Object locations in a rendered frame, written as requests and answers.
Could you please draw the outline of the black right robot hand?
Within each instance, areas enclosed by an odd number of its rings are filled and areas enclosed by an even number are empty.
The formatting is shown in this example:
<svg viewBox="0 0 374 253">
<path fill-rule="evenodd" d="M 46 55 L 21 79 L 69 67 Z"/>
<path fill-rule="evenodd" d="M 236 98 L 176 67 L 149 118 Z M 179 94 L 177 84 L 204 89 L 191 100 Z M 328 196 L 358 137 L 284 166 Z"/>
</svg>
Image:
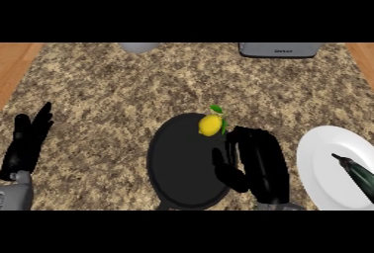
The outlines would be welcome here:
<svg viewBox="0 0 374 253">
<path fill-rule="evenodd" d="M 290 174 L 279 141 L 263 129 L 236 126 L 226 135 L 226 155 L 211 149 L 217 180 L 238 193 L 251 192 L 257 202 L 290 202 Z"/>
</svg>

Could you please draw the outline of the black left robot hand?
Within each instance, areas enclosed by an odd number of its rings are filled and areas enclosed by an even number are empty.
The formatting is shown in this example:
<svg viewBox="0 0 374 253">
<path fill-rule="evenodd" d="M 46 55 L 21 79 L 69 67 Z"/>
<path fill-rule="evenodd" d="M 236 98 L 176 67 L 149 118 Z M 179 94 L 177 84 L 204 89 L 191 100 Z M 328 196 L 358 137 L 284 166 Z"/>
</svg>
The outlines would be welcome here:
<svg viewBox="0 0 374 253">
<path fill-rule="evenodd" d="M 0 179 L 15 181 L 19 171 L 34 172 L 43 143 L 53 125 L 52 103 L 46 102 L 35 117 L 19 114 L 15 117 L 13 139 L 0 168 Z"/>
</svg>

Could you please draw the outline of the white round plate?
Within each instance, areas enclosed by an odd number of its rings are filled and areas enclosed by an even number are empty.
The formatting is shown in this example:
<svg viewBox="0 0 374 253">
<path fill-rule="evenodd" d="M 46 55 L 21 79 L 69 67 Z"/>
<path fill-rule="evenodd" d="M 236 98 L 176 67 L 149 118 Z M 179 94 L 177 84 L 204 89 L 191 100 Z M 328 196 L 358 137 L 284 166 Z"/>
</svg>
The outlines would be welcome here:
<svg viewBox="0 0 374 253">
<path fill-rule="evenodd" d="M 374 211 L 338 159 L 353 160 L 374 174 L 374 145 L 338 126 L 318 126 L 303 135 L 297 148 L 297 168 L 304 189 L 321 211 Z"/>
</svg>

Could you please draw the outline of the black round pan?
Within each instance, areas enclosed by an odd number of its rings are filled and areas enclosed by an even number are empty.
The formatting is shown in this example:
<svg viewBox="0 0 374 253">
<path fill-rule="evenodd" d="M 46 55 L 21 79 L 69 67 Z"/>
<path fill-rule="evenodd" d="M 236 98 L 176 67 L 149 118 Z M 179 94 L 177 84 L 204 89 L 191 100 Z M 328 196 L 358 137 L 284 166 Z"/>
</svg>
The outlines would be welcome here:
<svg viewBox="0 0 374 253">
<path fill-rule="evenodd" d="M 151 140 L 146 168 L 152 187 L 161 200 L 158 210 L 205 210 L 225 198 L 229 188 L 217 180 L 211 150 L 225 151 L 225 136 L 198 133 L 204 114 L 171 117 Z"/>
</svg>

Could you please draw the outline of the yellow lemon with green leaves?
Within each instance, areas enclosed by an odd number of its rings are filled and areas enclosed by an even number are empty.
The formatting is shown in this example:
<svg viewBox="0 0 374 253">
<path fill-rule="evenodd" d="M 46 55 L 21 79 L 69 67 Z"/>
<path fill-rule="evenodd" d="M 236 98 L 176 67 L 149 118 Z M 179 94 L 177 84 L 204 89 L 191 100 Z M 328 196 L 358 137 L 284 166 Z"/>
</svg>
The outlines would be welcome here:
<svg viewBox="0 0 374 253">
<path fill-rule="evenodd" d="M 223 109 L 219 105 L 210 106 L 211 114 L 205 115 L 198 121 L 198 133 L 204 136 L 214 136 L 226 133 L 227 121 Z"/>
</svg>

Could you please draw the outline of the dark green zucchini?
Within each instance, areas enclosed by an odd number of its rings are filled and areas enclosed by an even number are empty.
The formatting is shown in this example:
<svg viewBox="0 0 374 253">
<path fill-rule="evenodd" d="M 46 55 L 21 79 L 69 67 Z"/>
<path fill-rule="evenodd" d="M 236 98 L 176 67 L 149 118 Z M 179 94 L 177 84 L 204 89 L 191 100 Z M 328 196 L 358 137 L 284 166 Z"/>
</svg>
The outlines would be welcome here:
<svg viewBox="0 0 374 253">
<path fill-rule="evenodd" d="M 374 204 L 374 174 L 347 157 L 331 154 L 365 197 Z"/>
</svg>

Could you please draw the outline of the grey rectangular appliance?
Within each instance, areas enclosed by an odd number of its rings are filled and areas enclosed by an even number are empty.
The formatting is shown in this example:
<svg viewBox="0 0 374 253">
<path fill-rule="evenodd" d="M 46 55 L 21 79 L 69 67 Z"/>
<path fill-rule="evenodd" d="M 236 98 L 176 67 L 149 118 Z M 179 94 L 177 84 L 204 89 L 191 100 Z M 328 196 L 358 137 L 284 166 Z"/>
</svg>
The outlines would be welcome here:
<svg viewBox="0 0 374 253">
<path fill-rule="evenodd" d="M 254 58 L 310 58 L 322 46 L 321 42 L 241 42 L 242 56 Z"/>
</svg>

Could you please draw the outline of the pale grey rounded object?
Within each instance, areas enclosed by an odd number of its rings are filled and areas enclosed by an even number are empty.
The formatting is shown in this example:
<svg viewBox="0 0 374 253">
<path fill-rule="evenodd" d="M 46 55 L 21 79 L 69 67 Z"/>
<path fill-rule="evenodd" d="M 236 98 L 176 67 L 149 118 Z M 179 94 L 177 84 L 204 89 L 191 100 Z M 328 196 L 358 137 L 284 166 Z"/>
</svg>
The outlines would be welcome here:
<svg viewBox="0 0 374 253">
<path fill-rule="evenodd" d="M 123 49 L 130 53 L 143 53 L 158 47 L 157 42 L 123 42 Z"/>
</svg>

